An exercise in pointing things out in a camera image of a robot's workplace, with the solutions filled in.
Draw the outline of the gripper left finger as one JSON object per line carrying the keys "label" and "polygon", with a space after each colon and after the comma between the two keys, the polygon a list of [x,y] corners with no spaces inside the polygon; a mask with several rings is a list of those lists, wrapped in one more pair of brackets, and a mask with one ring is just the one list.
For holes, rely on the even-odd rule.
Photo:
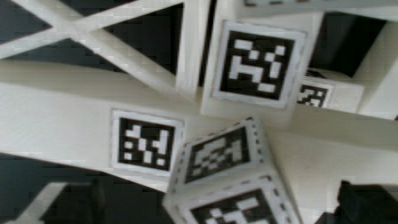
{"label": "gripper left finger", "polygon": [[49,182],[10,224],[104,224],[99,181]]}

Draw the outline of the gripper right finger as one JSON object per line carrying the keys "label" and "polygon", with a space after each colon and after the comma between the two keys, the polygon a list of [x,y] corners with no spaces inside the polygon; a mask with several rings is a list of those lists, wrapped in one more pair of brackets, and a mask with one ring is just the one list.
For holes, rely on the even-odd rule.
{"label": "gripper right finger", "polygon": [[335,224],[398,224],[398,186],[340,182]]}

